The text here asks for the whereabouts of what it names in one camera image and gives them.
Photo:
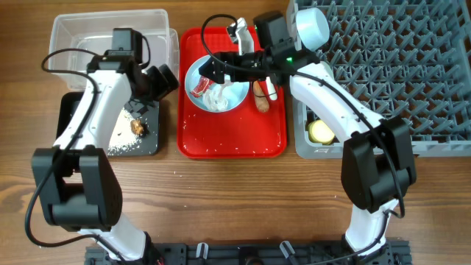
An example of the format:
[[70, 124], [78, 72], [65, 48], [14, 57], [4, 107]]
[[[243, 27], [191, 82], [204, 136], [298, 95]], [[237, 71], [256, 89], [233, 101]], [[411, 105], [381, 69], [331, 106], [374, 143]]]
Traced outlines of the brown food chunk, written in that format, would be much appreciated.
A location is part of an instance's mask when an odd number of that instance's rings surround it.
[[134, 135], [143, 138], [146, 136], [146, 125], [140, 119], [134, 119], [130, 122], [130, 128]]

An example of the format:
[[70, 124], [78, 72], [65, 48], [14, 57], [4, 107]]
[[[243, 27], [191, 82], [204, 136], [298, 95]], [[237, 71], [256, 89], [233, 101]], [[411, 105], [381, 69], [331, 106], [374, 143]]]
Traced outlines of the yellow plastic cup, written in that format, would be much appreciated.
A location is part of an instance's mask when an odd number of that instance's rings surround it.
[[308, 125], [308, 138], [313, 143], [331, 144], [335, 134], [322, 120], [316, 120]]

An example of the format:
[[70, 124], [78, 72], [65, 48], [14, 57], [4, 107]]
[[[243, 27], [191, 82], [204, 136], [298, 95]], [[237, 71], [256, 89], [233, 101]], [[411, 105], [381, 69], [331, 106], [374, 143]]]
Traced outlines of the red snack wrapper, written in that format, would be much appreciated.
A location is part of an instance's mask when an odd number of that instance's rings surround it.
[[214, 83], [213, 80], [207, 77], [200, 77], [198, 84], [191, 91], [191, 95], [195, 98], [201, 97]]

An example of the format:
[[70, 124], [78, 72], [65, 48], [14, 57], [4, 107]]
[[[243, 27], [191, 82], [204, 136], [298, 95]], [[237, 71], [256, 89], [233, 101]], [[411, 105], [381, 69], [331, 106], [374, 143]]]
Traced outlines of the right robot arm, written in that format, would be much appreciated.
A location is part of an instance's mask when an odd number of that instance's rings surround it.
[[405, 216], [403, 197], [417, 180], [408, 125], [399, 116], [386, 119], [364, 106], [334, 80], [316, 56], [330, 37], [321, 10], [299, 11], [294, 31], [278, 11], [263, 13], [253, 22], [252, 34], [237, 18], [227, 31], [235, 43], [258, 43], [258, 51], [210, 54], [199, 73], [219, 84], [268, 79], [287, 85], [296, 100], [326, 123], [343, 145], [341, 183], [353, 203], [344, 235], [348, 255], [370, 259], [386, 245], [389, 220]]

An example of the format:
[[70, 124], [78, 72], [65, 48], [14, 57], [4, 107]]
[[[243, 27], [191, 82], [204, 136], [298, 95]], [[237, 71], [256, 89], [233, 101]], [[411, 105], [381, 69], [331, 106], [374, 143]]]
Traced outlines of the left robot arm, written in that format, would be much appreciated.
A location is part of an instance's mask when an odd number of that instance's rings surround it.
[[[176, 90], [178, 79], [163, 64], [142, 59], [149, 41], [132, 28], [115, 28], [112, 46], [92, 59], [78, 75], [87, 84], [69, 123], [52, 147], [32, 156], [35, 191], [24, 217], [27, 238], [39, 247], [61, 247], [92, 239], [117, 264], [164, 264], [147, 232], [136, 228], [122, 212], [122, 190], [107, 158], [121, 109], [136, 101], [155, 104]], [[47, 243], [32, 233], [32, 211], [39, 202], [44, 219], [79, 235]]]

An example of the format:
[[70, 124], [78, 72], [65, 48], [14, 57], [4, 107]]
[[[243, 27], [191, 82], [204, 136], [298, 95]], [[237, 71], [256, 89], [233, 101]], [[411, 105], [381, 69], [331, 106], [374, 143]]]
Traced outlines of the white rice pile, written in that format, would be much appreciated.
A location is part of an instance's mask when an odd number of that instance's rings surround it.
[[[132, 133], [130, 122], [134, 119], [140, 118], [134, 118], [124, 107], [121, 109], [111, 135], [107, 151], [109, 156], [125, 156], [141, 151], [146, 136], [140, 138]], [[146, 120], [140, 120], [147, 126]]]

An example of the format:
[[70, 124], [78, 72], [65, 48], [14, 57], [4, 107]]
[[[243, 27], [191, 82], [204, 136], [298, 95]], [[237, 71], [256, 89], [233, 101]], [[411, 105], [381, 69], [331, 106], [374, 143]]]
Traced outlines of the orange carrot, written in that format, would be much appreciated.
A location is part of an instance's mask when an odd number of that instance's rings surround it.
[[269, 103], [258, 81], [253, 82], [252, 92], [255, 99], [255, 106], [258, 109], [258, 111], [261, 113], [268, 112]]

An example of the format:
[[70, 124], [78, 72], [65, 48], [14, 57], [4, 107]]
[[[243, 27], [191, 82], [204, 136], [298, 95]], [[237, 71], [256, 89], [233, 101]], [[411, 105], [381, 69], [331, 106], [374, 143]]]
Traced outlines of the light blue bowl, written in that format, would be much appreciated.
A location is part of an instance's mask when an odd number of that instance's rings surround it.
[[296, 14], [297, 33], [302, 44], [316, 51], [330, 38], [330, 28], [324, 13], [318, 8], [300, 10]]

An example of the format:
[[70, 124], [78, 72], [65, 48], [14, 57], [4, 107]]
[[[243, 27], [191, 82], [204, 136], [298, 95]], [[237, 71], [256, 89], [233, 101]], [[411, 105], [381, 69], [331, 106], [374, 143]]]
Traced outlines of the white tissue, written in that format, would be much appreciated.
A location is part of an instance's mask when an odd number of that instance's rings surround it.
[[217, 87], [209, 88], [203, 93], [202, 102], [210, 112], [223, 112], [228, 108], [229, 101], [223, 95], [224, 89], [230, 87], [232, 83], [226, 81], [224, 84], [217, 85]]

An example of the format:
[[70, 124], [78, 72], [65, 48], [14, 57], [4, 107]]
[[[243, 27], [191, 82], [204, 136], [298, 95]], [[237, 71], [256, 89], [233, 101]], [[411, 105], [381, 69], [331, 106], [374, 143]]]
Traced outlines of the white plastic spoon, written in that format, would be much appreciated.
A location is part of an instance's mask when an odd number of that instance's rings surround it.
[[268, 97], [272, 101], [276, 101], [277, 100], [277, 90], [275, 88], [275, 85], [272, 83], [270, 77], [266, 78], [266, 89], [267, 89], [267, 92], [268, 92]]

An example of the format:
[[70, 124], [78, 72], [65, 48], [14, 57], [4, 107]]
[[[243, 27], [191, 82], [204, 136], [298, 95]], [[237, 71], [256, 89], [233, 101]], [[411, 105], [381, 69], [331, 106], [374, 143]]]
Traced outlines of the light blue plate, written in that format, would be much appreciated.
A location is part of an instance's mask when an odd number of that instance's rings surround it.
[[[209, 57], [210, 57], [209, 55], [205, 55], [199, 58], [198, 60], [196, 60], [194, 63], [192, 63], [192, 65], [186, 72], [184, 85], [185, 85], [185, 92], [194, 106], [198, 107], [200, 110], [204, 110], [209, 113], [215, 113], [215, 112], [208, 111], [206, 106], [203, 105], [203, 102], [202, 102], [203, 95], [199, 98], [195, 98], [191, 95], [191, 91], [198, 84], [199, 78], [201, 77], [201, 75], [199, 74], [199, 67], [203, 64], [203, 61], [205, 59], [208, 59]], [[225, 76], [224, 78], [224, 82], [226, 81], [230, 81], [230, 78], [228, 76]], [[221, 85], [221, 84], [213, 83], [211, 88], [217, 87], [217, 85]], [[249, 92], [248, 82], [232, 82], [232, 85], [230, 87], [225, 88], [223, 92], [223, 95], [229, 101], [227, 110], [223, 112], [227, 112], [238, 107], [245, 100], [248, 92]]]

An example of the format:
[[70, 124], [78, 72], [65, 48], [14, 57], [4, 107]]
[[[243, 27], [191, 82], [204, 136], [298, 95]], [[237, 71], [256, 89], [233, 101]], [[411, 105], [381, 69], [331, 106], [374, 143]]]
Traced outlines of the mint green bowl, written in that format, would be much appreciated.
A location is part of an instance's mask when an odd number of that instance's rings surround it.
[[329, 66], [329, 64], [325, 61], [321, 61], [320, 65], [322, 66], [322, 73], [320, 74], [320, 77], [322, 79], [334, 79], [333, 69]]

